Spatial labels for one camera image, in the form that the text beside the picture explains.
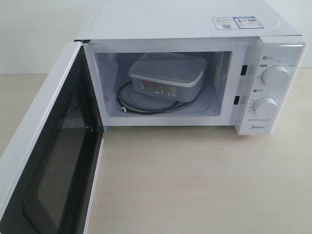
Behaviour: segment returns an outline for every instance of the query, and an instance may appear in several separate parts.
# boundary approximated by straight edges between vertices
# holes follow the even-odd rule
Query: white wall
[[[266,0],[306,37],[302,68],[312,68],[311,0]],[[99,0],[2,0],[0,74],[47,74]]]

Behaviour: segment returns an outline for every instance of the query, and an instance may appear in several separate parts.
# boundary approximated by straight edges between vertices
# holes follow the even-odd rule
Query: beige table
[[[311,234],[311,76],[299,72],[270,136],[110,128],[88,233]],[[0,153],[42,81],[0,77]]]

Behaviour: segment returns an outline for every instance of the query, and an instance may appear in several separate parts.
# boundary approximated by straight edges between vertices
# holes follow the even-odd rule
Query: timer knob
[[[267,86],[278,87],[288,83],[290,75],[283,66],[273,66],[266,70],[262,75],[262,82]]]
[[[277,110],[277,104],[271,97],[263,97],[255,101],[253,111],[261,117],[272,117]]]

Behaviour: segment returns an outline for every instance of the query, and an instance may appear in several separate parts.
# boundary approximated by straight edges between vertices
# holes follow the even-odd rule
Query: microwave oven
[[[103,1],[0,158],[0,233],[86,233],[109,126],[270,134],[306,47],[261,0]]]

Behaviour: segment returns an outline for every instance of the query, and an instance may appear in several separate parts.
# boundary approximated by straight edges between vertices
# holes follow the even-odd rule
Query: open door
[[[81,42],[69,43],[0,158],[0,233],[83,233],[102,123]]]

